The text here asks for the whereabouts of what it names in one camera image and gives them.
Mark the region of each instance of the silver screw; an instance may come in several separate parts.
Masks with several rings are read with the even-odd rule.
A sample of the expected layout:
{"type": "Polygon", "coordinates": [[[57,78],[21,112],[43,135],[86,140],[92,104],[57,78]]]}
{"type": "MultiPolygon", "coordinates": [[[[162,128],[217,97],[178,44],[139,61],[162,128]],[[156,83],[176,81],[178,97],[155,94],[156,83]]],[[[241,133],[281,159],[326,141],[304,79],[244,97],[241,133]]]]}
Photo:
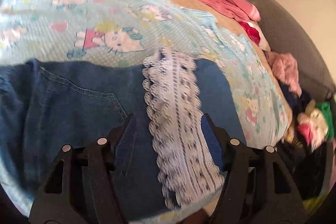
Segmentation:
{"type": "Polygon", "coordinates": [[[274,147],[268,145],[268,146],[266,146],[266,151],[267,151],[267,152],[270,152],[270,153],[273,153],[273,152],[274,152],[274,147]]]}
{"type": "Polygon", "coordinates": [[[98,141],[97,141],[98,144],[102,145],[102,144],[106,144],[107,143],[107,139],[105,138],[100,138],[98,141]]]}
{"type": "Polygon", "coordinates": [[[231,143],[232,145],[238,145],[240,142],[239,142],[239,140],[237,140],[237,139],[231,139],[231,140],[230,140],[230,143],[231,143]]]}
{"type": "Polygon", "coordinates": [[[65,146],[62,147],[62,150],[63,150],[64,152],[68,152],[70,149],[71,149],[71,146],[68,145],[68,144],[66,144],[65,146]]]}

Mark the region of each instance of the denim pocket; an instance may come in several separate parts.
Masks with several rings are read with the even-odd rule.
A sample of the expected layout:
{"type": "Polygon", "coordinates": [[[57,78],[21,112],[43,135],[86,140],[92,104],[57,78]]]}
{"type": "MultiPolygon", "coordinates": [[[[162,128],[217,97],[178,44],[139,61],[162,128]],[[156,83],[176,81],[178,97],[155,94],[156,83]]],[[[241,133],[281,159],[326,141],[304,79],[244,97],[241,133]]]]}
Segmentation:
{"type": "MultiPolygon", "coordinates": [[[[85,146],[121,126],[127,117],[115,94],[85,89],[43,67],[34,86],[24,132],[24,172],[32,191],[64,144],[85,146]]],[[[118,174],[127,173],[134,142],[132,134],[117,145],[118,174]]]]}

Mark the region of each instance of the blue denim garment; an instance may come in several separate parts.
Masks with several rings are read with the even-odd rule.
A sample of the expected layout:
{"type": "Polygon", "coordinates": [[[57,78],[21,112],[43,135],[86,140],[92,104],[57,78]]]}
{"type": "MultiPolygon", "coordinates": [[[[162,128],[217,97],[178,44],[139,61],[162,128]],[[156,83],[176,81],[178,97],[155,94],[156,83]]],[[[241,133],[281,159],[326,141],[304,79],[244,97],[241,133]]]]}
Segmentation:
{"type": "MultiPolygon", "coordinates": [[[[201,110],[231,137],[245,141],[223,73],[209,60],[197,60],[196,65],[201,110]]],[[[27,196],[33,199],[65,143],[85,146],[133,113],[137,136],[127,136],[126,147],[118,147],[121,176],[113,177],[121,207],[128,221],[168,211],[157,180],[142,68],[37,60],[0,68],[0,157],[27,196]]]]}

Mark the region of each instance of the lace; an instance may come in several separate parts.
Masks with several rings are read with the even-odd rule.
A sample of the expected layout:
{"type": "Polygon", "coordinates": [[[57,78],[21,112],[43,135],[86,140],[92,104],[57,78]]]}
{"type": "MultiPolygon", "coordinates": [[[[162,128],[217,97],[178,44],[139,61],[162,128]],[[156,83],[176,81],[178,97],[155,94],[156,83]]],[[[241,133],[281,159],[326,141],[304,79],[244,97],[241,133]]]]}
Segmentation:
{"type": "Polygon", "coordinates": [[[193,73],[196,64],[190,56],[164,46],[144,59],[143,64],[149,130],[160,168],[158,180],[166,206],[183,208],[224,182],[201,130],[203,114],[193,73]]]}

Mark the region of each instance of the hello kitty sheet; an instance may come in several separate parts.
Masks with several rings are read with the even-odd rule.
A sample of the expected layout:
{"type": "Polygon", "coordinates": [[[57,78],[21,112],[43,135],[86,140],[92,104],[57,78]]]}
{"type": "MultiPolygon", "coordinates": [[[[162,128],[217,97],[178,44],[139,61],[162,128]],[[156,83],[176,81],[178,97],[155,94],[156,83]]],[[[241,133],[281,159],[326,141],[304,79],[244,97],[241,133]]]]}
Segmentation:
{"type": "Polygon", "coordinates": [[[170,0],[3,0],[0,12],[0,65],[36,58],[128,67],[166,45],[216,62],[247,145],[275,145],[286,131],[284,101],[252,45],[208,12],[170,0]]]}

